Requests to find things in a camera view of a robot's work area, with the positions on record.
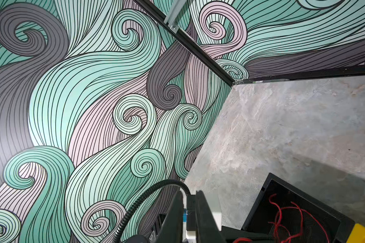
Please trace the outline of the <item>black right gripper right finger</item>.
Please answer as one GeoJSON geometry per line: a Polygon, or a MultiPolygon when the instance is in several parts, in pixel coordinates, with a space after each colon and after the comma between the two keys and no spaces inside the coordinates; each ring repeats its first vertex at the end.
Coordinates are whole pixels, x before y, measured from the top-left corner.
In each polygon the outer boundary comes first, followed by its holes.
{"type": "Polygon", "coordinates": [[[198,243],[226,243],[218,230],[203,191],[196,192],[196,242],[198,243]]]}

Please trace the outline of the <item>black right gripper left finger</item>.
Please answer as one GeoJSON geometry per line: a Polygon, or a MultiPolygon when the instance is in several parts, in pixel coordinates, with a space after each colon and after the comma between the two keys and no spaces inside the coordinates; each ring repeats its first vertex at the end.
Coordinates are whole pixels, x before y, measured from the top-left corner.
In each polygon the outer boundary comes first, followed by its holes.
{"type": "Polygon", "coordinates": [[[181,243],[183,240],[183,215],[183,194],[178,191],[169,207],[155,243],[181,243]]]}

